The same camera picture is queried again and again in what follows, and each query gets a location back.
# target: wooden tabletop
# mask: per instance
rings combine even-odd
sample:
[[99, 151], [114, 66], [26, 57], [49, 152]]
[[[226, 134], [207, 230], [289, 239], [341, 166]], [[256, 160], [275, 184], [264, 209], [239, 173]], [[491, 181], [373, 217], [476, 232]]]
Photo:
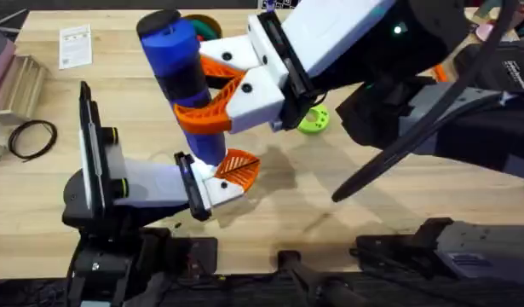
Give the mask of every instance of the wooden tabletop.
[[[172, 162], [187, 151], [135, 34], [148, 11], [31, 12], [17, 39], [18, 53], [34, 55], [48, 69], [35, 117], [56, 124], [59, 139], [50, 153], [22, 163], [11, 154], [0, 162], [0, 278], [64, 276], [78, 242], [61, 222], [62, 192], [80, 167], [78, 92], [86, 80], [99, 102], [104, 125], [120, 129], [124, 154]], [[225, 36], [245, 33], [255, 10], [203, 13], [222, 24]], [[59, 29], [90, 24], [93, 65], [58, 69]], [[177, 235], [215, 236], [221, 273], [269, 272], [274, 256], [297, 249], [316, 269], [355, 269], [348, 249], [358, 235], [412, 233], [428, 217], [471, 223], [524, 224], [524, 180], [480, 167], [411, 156], [375, 183], [339, 204], [335, 189], [376, 152], [355, 144], [334, 111], [354, 87], [336, 90], [325, 104], [328, 129], [316, 136], [297, 130], [274, 134], [266, 125], [227, 135], [230, 148], [256, 154], [262, 168], [241, 200], [215, 209], [201, 223], [189, 212], [156, 225]], [[45, 130], [20, 140], [22, 149], [45, 142]]]

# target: screw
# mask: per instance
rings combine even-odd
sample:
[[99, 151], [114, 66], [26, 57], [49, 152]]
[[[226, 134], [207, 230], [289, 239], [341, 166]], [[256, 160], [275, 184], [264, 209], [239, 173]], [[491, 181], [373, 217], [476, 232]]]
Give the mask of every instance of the screw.
[[224, 52], [222, 54], [222, 59], [224, 59], [224, 61], [230, 61], [233, 59], [233, 55], [231, 55], [229, 52]]
[[241, 89], [245, 93], [250, 93], [250, 92], [252, 92], [252, 85], [250, 85], [250, 84], [243, 84], [243, 86], [241, 86]]

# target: black cable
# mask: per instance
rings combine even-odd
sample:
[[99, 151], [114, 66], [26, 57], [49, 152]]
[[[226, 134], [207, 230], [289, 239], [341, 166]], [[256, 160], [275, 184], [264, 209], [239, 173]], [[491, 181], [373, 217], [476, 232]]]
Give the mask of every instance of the black cable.
[[415, 150], [428, 137], [430, 137], [430, 126], [433, 125], [442, 114], [455, 102], [469, 84], [474, 80], [477, 73], [488, 62], [494, 53], [500, 39], [508, 30], [513, 14], [517, 7], [516, 0], [505, 0], [498, 16], [495, 27], [491, 31], [488, 40], [481, 46], [478, 56], [474, 59], [469, 69], [458, 78], [449, 90], [440, 98], [436, 104], [424, 115], [406, 134], [392, 143], [367, 164], [354, 173], [336, 192], [331, 196], [333, 201], [341, 201], [355, 194], [368, 183], [379, 177], [394, 164], [401, 161], [409, 153]]
[[318, 106], [320, 103], [324, 102], [324, 100], [326, 99], [327, 96], [328, 96], [328, 92], [324, 93], [323, 96], [322, 96], [322, 98], [320, 98], [317, 102], [315, 102], [315, 103], [313, 104], [313, 106], [311, 106], [311, 107], [316, 107], [316, 106]]
[[[15, 147], [15, 144], [17, 143], [17, 140], [19, 139], [19, 136], [27, 128], [30, 128], [30, 127], [32, 127], [34, 125], [42, 125], [44, 128], [46, 128], [46, 130], [51, 135], [51, 137], [49, 138], [48, 143], [42, 149], [37, 151], [36, 153], [26, 154], [26, 155], [18, 153], [17, 150], [16, 150], [16, 147]], [[24, 160], [23, 162], [27, 162], [27, 161], [30, 161], [32, 159], [38, 158], [38, 157], [46, 154], [55, 145], [56, 142], [57, 142], [57, 127], [55, 127], [55, 125], [53, 125], [49, 121], [41, 120], [41, 119], [33, 119], [33, 120], [29, 120], [29, 121], [21, 124], [19, 127], [15, 128], [12, 131], [12, 134], [9, 136], [9, 139], [8, 139], [8, 150], [14, 156], [16, 156], [16, 157], [18, 157], [20, 159], [23, 159]]]
[[273, 273], [270, 273], [270, 274], [267, 274], [267, 275], [263, 275], [261, 277], [255, 277], [254, 275], [247, 275], [247, 276], [241, 276], [241, 277], [230, 277], [230, 278], [227, 278], [225, 279], [225, 281], [221, 281], [218, 277], [216, 277], [215, 275], [212, 275], [210, 274], [206, 269], [205, 267], [203, 266], [203, 264], [201, 262], [197, 262], [197, 265], [201, 268], [202, 272], [203, 272], [203, 276], [205, 277], [208, 277], [210, 278], [209, 281], [199, 281], [199, 282], [196, 282], [192, 285], [186, 285], [186, 284], [183, 284], [183, 283], [180, 283], [178, 281], [178, 279], [175, 279], [174, 282], [177, 286], [179, 287], [182, 287], [182, 288], [185, 288], [187, 290], [201, 290], [201, 291], [206, 291], [206, 290], [225, 290], [225, 288], [229, 288], [230, 286], [229, 285], [226, 285], [224, 286], [225, 288], [222, 287], [222, 283], [224, 282], [230, 282], [234, 279], [241, 279], [241, 280], [245, 280], [244, 282], [242, 283], [239, 283], [239, 284], [236, 284], [236, 285], [232, 285], [231, 287], [232, 288], [240, 288], [240, 287], [244, 287], [244, 286], [247, 286], [247, 285], [250, 285], [252, 283], [255, 283], [255, 282], [271, 282], [273, 281], [274, 277], [276, 275], [279, 274], [279, 271], [275, 271]]

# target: instruction sheet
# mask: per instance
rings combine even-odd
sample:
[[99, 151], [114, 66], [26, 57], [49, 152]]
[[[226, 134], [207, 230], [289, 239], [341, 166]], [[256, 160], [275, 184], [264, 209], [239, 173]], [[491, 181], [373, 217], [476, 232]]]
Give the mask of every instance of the instruction sheet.
[[92, 56], [90, 25], [60, 30], [59, 69], [91, 64]]

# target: blue cylinder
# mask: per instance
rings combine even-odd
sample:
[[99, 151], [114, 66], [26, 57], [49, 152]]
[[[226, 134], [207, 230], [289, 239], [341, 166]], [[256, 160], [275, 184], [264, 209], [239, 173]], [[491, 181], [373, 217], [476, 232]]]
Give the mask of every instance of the blue cylinder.
[[[136, 27], [144, 53], [171, 107], [205, 107], [210, 102], [195, 29], [176, 10], [162, 10], [139, 21]], [[223, 133], [192, 134], [182, 130], [193, 154], [210, 165], [226, 156]]]

